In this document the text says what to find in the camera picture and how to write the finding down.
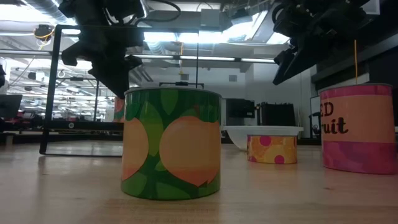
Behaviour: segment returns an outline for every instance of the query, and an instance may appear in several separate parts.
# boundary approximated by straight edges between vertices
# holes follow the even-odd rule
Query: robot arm
[[[148,21],[167,22],[180,15],[177,5],[166,0],[154,1],[170,4],[178,14],[171,19]],[[145,19],[147,8],[145,0],[65,0],[59,10],[69,18],[74,17],[82,27],[79,41],[62,52],[63,63],[76,66],[77,58],[91,61],[93,68],[88,73],[124,99],[124,92],[129,89],[129,71],[142,64],[140,58],[126,57],[127,48],[144,44],[144,34],[129,28],[136,27]],[[125,22],[127,16],[132,18]]]
[[[290,37],[291,48],[274,59],[278,85],[326,59],[328,51],[354,40],[369,0],[283,0],[272,12],[274,32]]]

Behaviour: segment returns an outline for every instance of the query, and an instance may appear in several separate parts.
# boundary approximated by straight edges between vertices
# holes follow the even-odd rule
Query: green can
[[[122,191],[185,200],[220,189],[221,96],[188,88],[126,92]]]

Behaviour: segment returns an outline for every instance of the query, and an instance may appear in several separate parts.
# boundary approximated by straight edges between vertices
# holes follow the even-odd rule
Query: black monitor
[[[227,116],[230,118],[254,118],[254,101],[245,99],[226,99]]]
[[[15,118],[21,105],[22,95],[0,95],[0,118]]]

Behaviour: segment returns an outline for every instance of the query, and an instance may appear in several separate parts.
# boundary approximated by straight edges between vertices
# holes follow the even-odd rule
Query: orange fruit pattern
[[[122,180],[135,174],[148,156],[148,136],[142,123],[134,118],[124,122]]]
[[[220,170],[220,125],[182,116],[166,128],[160,158],[174,176],[197,187],[210,183]]]

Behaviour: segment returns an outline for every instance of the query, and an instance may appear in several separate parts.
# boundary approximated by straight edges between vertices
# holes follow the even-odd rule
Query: pink can
[[[368,174],[396,173],[392,87],[344,86],[320,94],[324,166]]]

